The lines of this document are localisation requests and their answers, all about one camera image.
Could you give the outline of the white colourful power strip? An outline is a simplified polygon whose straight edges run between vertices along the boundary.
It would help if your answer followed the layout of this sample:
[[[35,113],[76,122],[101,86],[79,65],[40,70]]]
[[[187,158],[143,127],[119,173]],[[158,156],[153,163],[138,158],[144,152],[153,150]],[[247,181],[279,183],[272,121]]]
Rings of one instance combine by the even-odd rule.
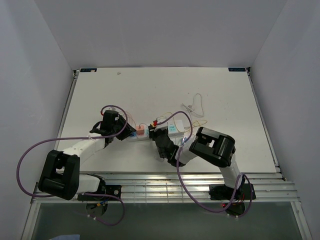
[[[183,124],[182,120],[170,120],[168,123],[168,129],[167,130],[159,130],[159,135],[161,134],[167,134],[167,136],[174,141],[175,143],[178,142],[178,140],[181,140],[185,136],[185,126]],[[141,138],[137,138],[137,133],[134,133],[132,136],[128,137],[126,140],[129,142],[137,142],[137,141],[148,141],[152,140],[149,138],[149,130],[148,125],[141,123],[140,125],[143,125],[145,128],[145,134]]]

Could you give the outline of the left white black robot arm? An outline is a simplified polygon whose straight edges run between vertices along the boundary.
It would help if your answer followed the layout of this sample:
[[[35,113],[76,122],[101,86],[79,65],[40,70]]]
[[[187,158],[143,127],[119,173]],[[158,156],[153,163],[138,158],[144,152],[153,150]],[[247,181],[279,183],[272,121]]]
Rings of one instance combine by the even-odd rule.
[[[46,157],[38,183],[41,192],[71,200],[78,194],[89,193],[95,200],[106,195],[105,182],[99,176],[81,174],[81,165],[111,144],[114,138],[123,141],[136,130],[128,123],[128,115],[106,110],[84,137],[71,147],[51,150]]]

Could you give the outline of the pink charger plug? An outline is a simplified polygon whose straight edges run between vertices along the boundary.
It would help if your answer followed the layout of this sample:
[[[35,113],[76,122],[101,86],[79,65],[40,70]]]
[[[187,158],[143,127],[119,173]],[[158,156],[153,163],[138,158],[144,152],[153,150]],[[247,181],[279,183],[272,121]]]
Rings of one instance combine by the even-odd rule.
[[[145,135],[145,127],[143,125],[136,126],[136,136],[137,138],[142,138]]]

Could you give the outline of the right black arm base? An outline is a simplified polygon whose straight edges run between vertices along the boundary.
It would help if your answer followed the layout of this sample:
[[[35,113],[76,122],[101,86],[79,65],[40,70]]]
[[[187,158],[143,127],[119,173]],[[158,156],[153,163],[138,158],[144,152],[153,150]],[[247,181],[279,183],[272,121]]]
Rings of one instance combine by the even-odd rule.
[[[232,198],[233,191],[233,188],[227,187],[224,184],[211,184],[209,186],[209,195],[211,200],[230,200]],[[232,200],[250,200],[251,198],[252,200],[256,199],[254,186],[252,184],[249,185],[248,183],[244,183],[236,190]]]

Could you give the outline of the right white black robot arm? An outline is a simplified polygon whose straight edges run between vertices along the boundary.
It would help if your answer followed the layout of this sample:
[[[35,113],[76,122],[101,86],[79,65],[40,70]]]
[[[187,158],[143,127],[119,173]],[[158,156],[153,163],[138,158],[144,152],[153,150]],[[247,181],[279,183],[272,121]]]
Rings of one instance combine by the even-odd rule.
[[[200,157],[219,168],[226,187],[226,194],[237,199],[244,193],[244,186],[236,181],[240,170],[236,162],[235,140],[224,133],[200,127],[196,135],[184,141],[182,150],[169,137],[167,128],[149,128],[149,138],[155,142],[159,156],[174,167],[183,167]]]

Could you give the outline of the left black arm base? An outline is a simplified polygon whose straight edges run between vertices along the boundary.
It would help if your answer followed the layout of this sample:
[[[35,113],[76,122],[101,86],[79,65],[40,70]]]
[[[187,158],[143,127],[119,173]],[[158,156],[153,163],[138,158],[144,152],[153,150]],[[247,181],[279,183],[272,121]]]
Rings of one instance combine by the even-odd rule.
[[[101,185],[98,187],[96,192],[92,194],[95,195],[110,195],[117,198],[121,198],[122,186],[121,185]],[[109,199],[109,197],[105,196],[91,196],[91,195],[83,195],[79,194],[76,198],[78,201],[104,201]]]

